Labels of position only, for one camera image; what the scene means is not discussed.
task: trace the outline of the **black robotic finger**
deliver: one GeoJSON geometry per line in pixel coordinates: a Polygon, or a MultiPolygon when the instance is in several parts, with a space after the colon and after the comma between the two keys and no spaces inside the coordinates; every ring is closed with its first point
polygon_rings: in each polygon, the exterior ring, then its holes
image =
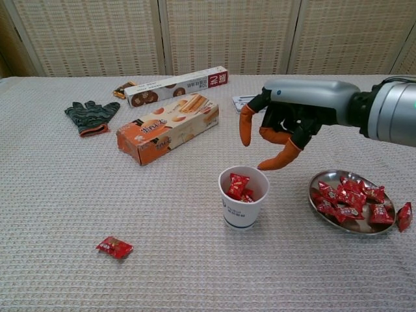
{"type": "Polygon", "coordinates": [[[261,94],[256,95],[250,102],[247,103],[247,106],[254,112],[259,112],[269,104],[270,90],[263,88],[261,94]]]}
{"type": "Polygon", "coordinates": [[[291,137],[293,144],[303,150],[312,139],[312,136],[318,134],[321,127],[322,125],[316,120],[302,120],[291,137]]]}

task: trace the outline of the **beige backdrop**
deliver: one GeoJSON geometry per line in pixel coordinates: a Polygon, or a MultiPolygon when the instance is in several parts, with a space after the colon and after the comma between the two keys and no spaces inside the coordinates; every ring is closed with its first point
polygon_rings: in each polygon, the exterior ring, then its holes
{"type": "Polygon", "coordinates": [[[416,73],[415,0],[0,4],[2,76],[416,73]]]}

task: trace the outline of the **black glove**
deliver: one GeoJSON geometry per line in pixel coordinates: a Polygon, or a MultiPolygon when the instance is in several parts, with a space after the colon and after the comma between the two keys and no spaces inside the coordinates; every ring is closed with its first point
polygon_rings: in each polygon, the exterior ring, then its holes
{"type": "Polygon", "coordinates": [[[107,124],[117,113],[120,104],[112,102],[102,107],[94,101],[88,101],[85,107],[79,102],[73,102],[72,107],[65,110],[65,114],[77,125],[81,137],[91,137],[109,131],[107,124]]]}

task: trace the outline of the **woven wall panel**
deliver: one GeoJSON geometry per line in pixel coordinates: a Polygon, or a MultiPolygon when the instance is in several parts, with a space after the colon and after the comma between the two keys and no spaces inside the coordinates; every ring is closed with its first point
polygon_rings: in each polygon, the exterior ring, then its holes
{"type": "Polygon", "coordinates": [[[173,73],[217,65],[234,74],[285,73],[296,2],[166,0],[173,73]]]}
{"type": "Polygon", "coordinates": [[[396,73],[410,75],[416,74],[416,36],[413,36],[413,41],[410,45],[410,48],[406,52],[406,56],[398,67],[398,70],[396,70],[396,73]]]}
{"type": "Polygon", "coordinates": [[[151,1],[14,3],[46,75],[72,77],[160,74],[151,1]]]}
{"type": "Polygon", "coordinates": [[[0,1],[0,54],[2,76],[36,76],[36,70],[26,48],[14,30],[6,6],[0,1]]]}
{"type": "Polygon", "coordinates": [[[289,73],[389,73],[410,31],[415,0],[304,1],[289,73]]]}

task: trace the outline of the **red candy wrapper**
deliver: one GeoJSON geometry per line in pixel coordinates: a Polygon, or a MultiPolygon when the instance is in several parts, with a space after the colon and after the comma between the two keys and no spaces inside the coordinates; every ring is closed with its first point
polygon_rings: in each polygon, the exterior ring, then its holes
{"type": "Polygon", "coordinates": [[[405,203],[397,213],[397,226],[400,232],[407,229],[413,220],[413,213],[411,211],[411,203],[405,203]]]}
{"type": "Polygon", "coordinates": [[[249,188],[245,188],[244,190],[242,190],[242,195],[247,195],[251,198],[253,198],[253,190],[250,190],[249,188]]]}
{"type": "Polygon", "coordinates": [[[234,200],[241,200],[242,192],[246,187],[247,183],[249,182],[250,178],[245,177],[243,175],[241,176],[238,174],[231,174],[230,179],[231,185],[226,194],[234,200]]]}
{"type": "Polygon", "coordinates": [[[356,209],[355,207],[348,207],[348,206],[337,206],[337,219],[340,223],[343,223],[346,219],[353,219],[353,220],[364,220],[365,218],[361,214],[361,211],[356,209]]]}
{"type": "Polygon", "coordinates": [[[364,194],[357,194],[350,190],[346,190],[342,185],[337,188],[338,200],[347,205],[356,208],[359,212],[363,212],[366,196],[364,194]]]}
{"type": "Polygon", "coordinates": [[[375,200],[378,203],[384,203],[384,187],[363,187],[363,193],[367,199],[375,200]]]}
{"type": "Polygon", "coordinates": [[[373,224],[393,224],[394,219],[387,212],[382,203],[374,203],[370,205],[371,217],[369,223],[373,224]]]}
{"type": "Polygon", "coordinates": [[[325,199],[318,190],[311,193],[311,198],[312,198],[313,202],[315,203],[315,205],[318,205],[318,204],[322,203],[322,201],[325,199]]]}
{"type": "Polygon", "coordinates": [[[253,190],[250,190],[249,188],[245,188],[244,190],[242,190],[241,201],[245,203],[254,202],[253,193],[254,193],[253,190]]]}
{"type": "Polygon", "coordinates": [[[241,195],[240,201],[242,201],[244,203],[252,203],[252,202],[254,202],[253,201],[253,198],[249,197],[249,195],[247,195],[247,194],[241,195]]]}
{"type": "Polygon", "coordinates": [[[322,195],[330,202],[333,203],[334,205],[337,204],[338,200],[338,193],[337,190],[335,190],[333,187],[331,187],[330,185],[326,184],[325,182],[319,181],[319,190],[322,193],[322,195]]]}
{"type": "Polygon", "coordinates": [[[96,249],[112,255],[114,258],[121,259],[133,251],[133,246],[110,236],[103,240],[96,249]]]}
{"type": "Polygon", "coordinates": [[[328,201],[323,199],[319,205],[317,205],[317,210],[320,213],[327,213],[329,215],[335,216],[335,209],[333,208],[333,205],[328,201]]]}
{"type": "Polygon", "coordinates": [[[350,190],[357,194],[361,194],[361,191],[363,190],[363,187],[364,187],[364,183],[362,181],[357,182],[347,177],[341,177],[340,180],[344,189],[350,190]]]}

